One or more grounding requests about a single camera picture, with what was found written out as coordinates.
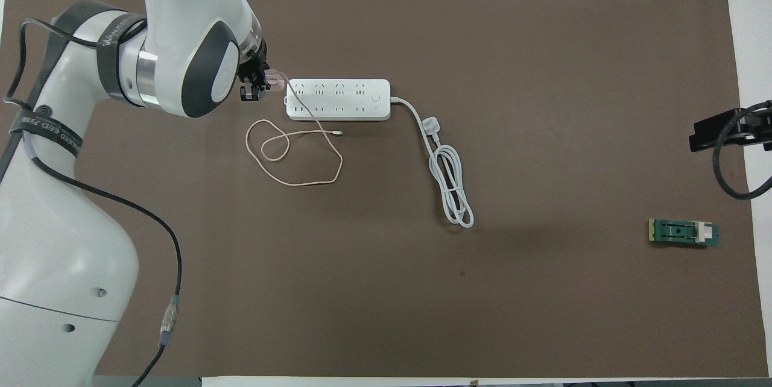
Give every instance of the brown mat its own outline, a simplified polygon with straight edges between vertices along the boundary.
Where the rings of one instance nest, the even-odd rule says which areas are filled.
[[[6,1],[2,84],[19,19],[75,1]],[[243,146],[256,118],[309,126],[286,118],[282,94],[244,104],[234,93],[194,121],[102,104],[77,174],[156,212],[183,244],[181,321],[156,375],[767,375],[750,203],[723,194],[709,153],[687,143],[694,121],[738,104],[725,0],[249,1],[275,68],[386,78],[439,118],[478,223],[446,224],[403,107],[386,122],[327,124],[346,132],[340,180],[298,189]],[[24,91],[42,32],[30,44]],[[3,107],[0,125],[14,112]],[[731,149],[726,174],[741,187]],[[336,165],[306,136],[276,172],[301,180]],[[171,243],[95,201],[141,259],[99,373],[136,375],[173,290]],[[651,244],[649,218],[716,222],[721,244]]]

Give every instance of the white connector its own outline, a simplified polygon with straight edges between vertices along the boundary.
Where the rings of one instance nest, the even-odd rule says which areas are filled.
[[[432,137],[432,135],[439,132],[439,121],[434,116],[425,118],[421,122],[421,125],[423,126],[424,134],[426,134],[427,137]]]
[[[391,86],[386,80],[295,79],[284,104],[294,121],[385,121],[391,116]]]

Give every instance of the robotic arm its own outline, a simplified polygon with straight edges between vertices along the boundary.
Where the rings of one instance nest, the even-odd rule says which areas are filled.
[[[66,178],[94,107],[113,98],[197,118],[234,85],[255,99],[265,42],[245,0],[145,0],[143,17],[98,2],[66,10],[0,157],[0,385],[81,387],[137,279],[133,244]]]

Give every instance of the power strip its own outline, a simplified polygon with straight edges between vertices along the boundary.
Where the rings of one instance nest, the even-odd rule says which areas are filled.
[[[297,97],[319,121],[385,121],[391,116],[388,80],[290,80]],[[314,118],[287,87],[287,116],[294,121]]]

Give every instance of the pink cable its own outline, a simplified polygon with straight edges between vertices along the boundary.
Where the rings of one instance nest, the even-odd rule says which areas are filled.
[[[295,96],[295,99],[300,102],[300,105],[303,105],[303,108],[306,109],[306,111],[311,115],[311,118],[314,118],[314,121],[317,123],[317,126],[319,126],[319,129],[314,129],[311,131],[295,131],[290,132],[289,134],[282,131],[281,128],[276,126],[272,121],[269,121],[268,119],[260,119],[253,123],[251,126],[249,126],[249,129],[246,130],[246,135],[244,137],[244,142],[246,143],[246,150],[251,154],[252,158],[257,161],[257,163],[260,165],[260,168],[262,168],[263,172],[265,172],[268,176],[273,178],[274,181],[277,181],[280,184],[285,184],[286,186],[318,186],[318,184],[331,184],[337,181],[338,176],[340,175],[340,169],[343,167],[343,156],[340,154],[340,152],[337,150],[335,145],[333,145],[333,142],[330,140],[330,136],[328,134],[339,134],[339,131],[326,131],[323,127],[321,122],[317,119],[316,116],[314,116],[314,113],[311,112],[310,109],[306,106],[306,104],[303,103],[303,101],[300,100],[300,98],[297,96],[297,93],[295,93],[295,88],[292,87],[292,84],[290,83],[290,79],[282,72],[274,71],[274,69],[270,69],[270,71],[265,71],[265,74],[268,76],[270,75],[279,75],[284,79],[284,82],[286,82],[287,86],[289,86],[289,89],[292,90],[292,94]],[[260,161],[259,158],[257,158],[257,155],[254,153],[252,148],[249,145],[249,134],[252,133],[252,129],[254,129],[255,126],[261,124],[261,123],[268,123],[270,124],[276,131],[280,132],[281,134],[276,135],[276,137],[268,138],[268,140],[265,140],[265,142],[260,145],[260,154],[262,154],[262,158],[267,159],[270,162],[279,162],[284,157],[286,157],[287,153],[290,151],[290,135],[299,135],[299,134],[322,134],[324,135],[324,139],[327,140],[328,145],[330,145],[330,148],[332,148],[333,152],[338,156],[340,159],[340,162],[338,164],[337,172],[335,173],[335,177],[330,179],[329,181],[312,181],[311,183],[287,183],[287,181],[282,181],[281,179],[274,176],[271,172],[268,171],[267,168],[265,168],[265,165],[262,164],[262,161]],[[284,153],[282,153],[277,158],[270,158],[265,154],[265,145],[267,143],[273,142],[274,140],[278,140],[279,138],[284,138],[287,142],[286,148],[284,148]]]

